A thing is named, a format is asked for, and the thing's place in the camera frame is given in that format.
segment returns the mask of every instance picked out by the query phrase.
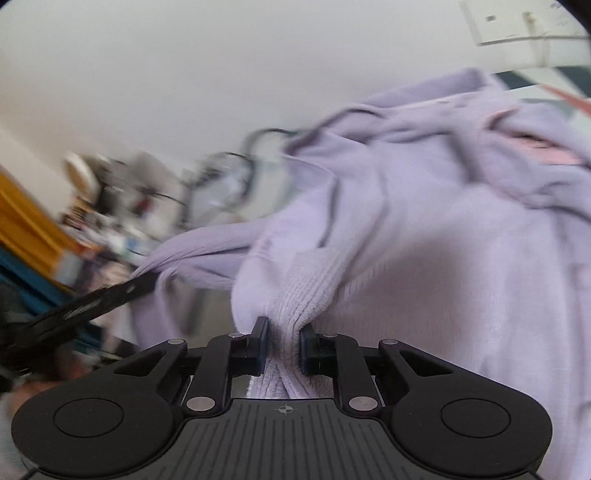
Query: striped fabric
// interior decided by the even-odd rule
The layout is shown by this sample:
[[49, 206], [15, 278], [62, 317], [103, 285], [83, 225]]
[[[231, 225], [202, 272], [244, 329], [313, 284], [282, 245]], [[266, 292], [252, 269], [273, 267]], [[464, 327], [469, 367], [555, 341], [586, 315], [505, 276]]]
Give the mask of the striped fabric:
[[517, 98], [550, 103], [591, 143], [591, 66], [532, 68], [496, 74]]

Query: ribbed knit fabric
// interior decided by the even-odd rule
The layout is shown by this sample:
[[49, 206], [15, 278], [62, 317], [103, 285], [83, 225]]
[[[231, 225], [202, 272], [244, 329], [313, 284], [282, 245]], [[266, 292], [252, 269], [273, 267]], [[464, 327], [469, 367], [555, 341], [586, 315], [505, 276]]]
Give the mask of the ribbed knit fabric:
[[[542, 164], [513, 135], [584, 166]], [[285, 158], [301, 194], [284, 210], [186, 233], [138, 270], [163, 272], [132, 305], [142, 346], [179, 334], [171, 276], [231, 288], [239, 331], [272, 325], [251, 396], [328, 392], [298, 368], [308, 322], [398, 338], [536, 398], [554, 426], [542, 477], [591, 478], [591, 153], [560, 114], [467, 70], [353, 105]]]

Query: crosshair marking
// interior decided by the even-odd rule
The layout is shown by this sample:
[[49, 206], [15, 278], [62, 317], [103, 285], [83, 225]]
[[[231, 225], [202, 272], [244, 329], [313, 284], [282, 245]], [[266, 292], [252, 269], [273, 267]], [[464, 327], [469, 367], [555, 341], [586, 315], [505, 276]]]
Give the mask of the crosshair marking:
[[288, 413], [291, 413], [294, 410], [297, 410], [297, 408], [290, 407], [289, 405], [285, 404], [279, 408], [276, 408], [276, 410], [279, 410], [281, 413], [283, 413], [283, 415], [287, 415]]

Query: metal pin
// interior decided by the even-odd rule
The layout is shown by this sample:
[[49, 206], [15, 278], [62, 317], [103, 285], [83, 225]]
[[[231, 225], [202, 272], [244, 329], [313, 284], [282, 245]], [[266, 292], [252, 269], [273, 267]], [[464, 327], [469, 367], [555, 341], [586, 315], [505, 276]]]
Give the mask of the metal pin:
[[193, 397], [185, 404], [189, 410], [208, 411], [216, 406], [216, 401], [209, 397]]
[[371, 397], [353, 397], [349, 400], [349, 407], [358, 411], [373, 410], [378, 406], [378, 401]]

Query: pink fabric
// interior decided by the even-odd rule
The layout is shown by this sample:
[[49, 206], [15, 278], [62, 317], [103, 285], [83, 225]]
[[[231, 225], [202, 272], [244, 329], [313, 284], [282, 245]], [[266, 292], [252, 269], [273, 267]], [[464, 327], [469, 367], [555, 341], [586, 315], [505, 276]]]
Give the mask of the pink fabric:
[[573, 152], [547, 140], [534, 137], [510, 137], [516, 148], [525, 151], [542, 165], [581, 165], [583, 161]]

